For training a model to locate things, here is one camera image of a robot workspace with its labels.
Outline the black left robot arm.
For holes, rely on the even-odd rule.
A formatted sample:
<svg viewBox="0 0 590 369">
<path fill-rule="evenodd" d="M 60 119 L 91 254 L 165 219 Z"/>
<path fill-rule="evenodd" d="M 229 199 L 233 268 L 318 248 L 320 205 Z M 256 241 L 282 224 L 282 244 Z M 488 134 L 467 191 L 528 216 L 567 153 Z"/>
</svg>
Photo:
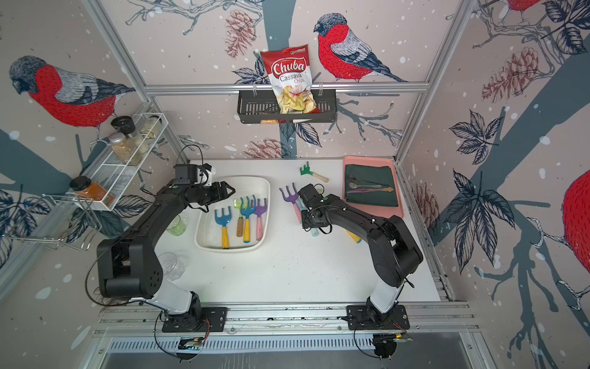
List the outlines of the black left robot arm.
<svg viewBox="0 0 590 369">
<path fill-rule="evenodd" d="M 205 165 L 179 165 L 147 211 L 118 238 L 97 247 L 98 286 L 106 298 L 153 298 L 163 281 L 155 247 L 172 221 L 189 205 L 208 206 L 229 199 L 236 189 L 225 181 L 210 182 Z"/>
</svg>

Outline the blue rake yellow handle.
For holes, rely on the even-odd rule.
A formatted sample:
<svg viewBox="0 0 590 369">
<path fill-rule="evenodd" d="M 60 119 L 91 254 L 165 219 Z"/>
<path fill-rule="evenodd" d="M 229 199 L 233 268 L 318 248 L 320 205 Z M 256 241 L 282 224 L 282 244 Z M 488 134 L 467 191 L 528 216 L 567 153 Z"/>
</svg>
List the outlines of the blue rake yellow handle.
<svg viewBox="0 0 590 369">
<path fill-rule="evenodd" d="M 241 205 L 240 205 L 240 211 L 241 211 L 241 218 L 243 218 L 243 241 L 244 243 L 248 244 L 250 243 L 250 216 L 253 215 L 254 210 L 255 210 L 255 200 L 256 198 L 253 197 L 253 199 L 250 199 L 249 196 L 247 196 L 245 199 L 241 198 Z"/>
</svg>

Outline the purple rake pink handle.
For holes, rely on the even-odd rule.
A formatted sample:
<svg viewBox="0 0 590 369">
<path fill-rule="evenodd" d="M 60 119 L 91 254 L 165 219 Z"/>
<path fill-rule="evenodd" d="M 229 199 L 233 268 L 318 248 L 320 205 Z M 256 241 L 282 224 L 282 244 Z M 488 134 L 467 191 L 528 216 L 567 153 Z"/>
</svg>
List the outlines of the purple rake pink handle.
<svg viewBox="0 0 590 369">
<path fill-rule="evenodd" d="M 257 204 L 254 209 L 254 214 L 257 217 L 257 224 L 256 224 L 256 239 L 261 241 L 264 237 L 264 226 L 262 216 L 267 211 L 267 199 L 264 199 L 264 203 L 261 204 L 261 200 L 257 200 Z"/>
</svg>

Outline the lime rake wooden handle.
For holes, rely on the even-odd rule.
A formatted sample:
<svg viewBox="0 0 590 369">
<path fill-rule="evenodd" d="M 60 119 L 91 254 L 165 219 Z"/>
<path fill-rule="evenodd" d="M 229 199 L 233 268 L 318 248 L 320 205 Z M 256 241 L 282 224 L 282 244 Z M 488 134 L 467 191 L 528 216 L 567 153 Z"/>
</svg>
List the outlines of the lime rake wooden handle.
<svg viewBox="0 0 590 369">
<path fill-rule="evenodd" d="M 244 204 L 243 198 L 234 200 L 234 208 L 236 208 L 238 211 L 238 225 L 237 225 L 237 231 L 236 231 L 236 236 L 238 238 L 242 238 L 243 234 L 244 234 L 244 217 L 241 214 L 243 204 Z"/>
</svg>

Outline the blue fork yellow handle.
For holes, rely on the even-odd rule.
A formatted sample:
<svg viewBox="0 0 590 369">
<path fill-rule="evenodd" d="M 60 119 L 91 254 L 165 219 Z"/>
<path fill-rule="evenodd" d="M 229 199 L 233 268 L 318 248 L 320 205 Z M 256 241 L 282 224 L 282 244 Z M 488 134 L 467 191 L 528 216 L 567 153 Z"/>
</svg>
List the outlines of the blue fork yellow handle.
<svg viewBox="0 0 590 369">
<path fill-rule="evenodd" d="M 214 211 L 214 219 L 222 227 L 222 248 L 229 249 L 230 242 L 227 226 L 232 219 L 231 207 L 216 209 Z"/>
</svg>

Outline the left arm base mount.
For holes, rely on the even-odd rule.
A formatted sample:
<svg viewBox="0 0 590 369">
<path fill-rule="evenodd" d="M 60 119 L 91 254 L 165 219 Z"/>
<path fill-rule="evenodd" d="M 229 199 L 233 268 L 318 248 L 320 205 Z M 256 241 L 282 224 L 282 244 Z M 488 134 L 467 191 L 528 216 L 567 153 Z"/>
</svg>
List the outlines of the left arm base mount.
<svg viewBox="0 0 590 369">
<path fill-rule="evenodd" d="M 204 308 L 198 295 L 194 292 L 191 294 L 188 311 L 180 315 L 167 315 L 162 331 L 164 333 L 222 332 L 227 321 L 228 308 Z"/>
</svg>

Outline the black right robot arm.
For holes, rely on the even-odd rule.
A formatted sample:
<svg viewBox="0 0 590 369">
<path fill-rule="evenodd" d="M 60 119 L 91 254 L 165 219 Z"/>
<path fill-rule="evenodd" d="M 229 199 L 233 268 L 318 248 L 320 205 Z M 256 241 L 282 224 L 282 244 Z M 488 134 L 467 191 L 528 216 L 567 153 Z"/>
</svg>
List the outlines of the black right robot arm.
<svg viewBox="0 0 590 369">
<path fill-rule="evenodd" d="M 365 241 L 374 270 L 379 277 L 368 298 L 368 307 L 384 315 L 393 310 L 407 278 L 423 262 L 424 256 L 402 218 L 384 218 L 363 212 L 336 195 L 321 195 L 313 185 L 298 191 L 306 209 L 302 227 L 341 227 Z"/>
</svg>

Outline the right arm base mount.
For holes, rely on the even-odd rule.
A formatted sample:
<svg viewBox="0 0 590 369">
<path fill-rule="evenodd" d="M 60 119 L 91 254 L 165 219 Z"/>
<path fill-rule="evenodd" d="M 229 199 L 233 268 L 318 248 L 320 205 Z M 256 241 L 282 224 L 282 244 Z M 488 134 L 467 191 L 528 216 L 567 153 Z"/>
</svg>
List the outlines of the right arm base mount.
<svg viewBox="0 0 590 369">
<path fill-rule="evenodd" d="M 350 330 L 400 330 L 410 328 L 407 309 L 395 303 L 386 313 L 381 313 L 370 300 L 366 304 L 347 305 L 346 314 L 340 318 L 347 322 Z"/>
</svg>

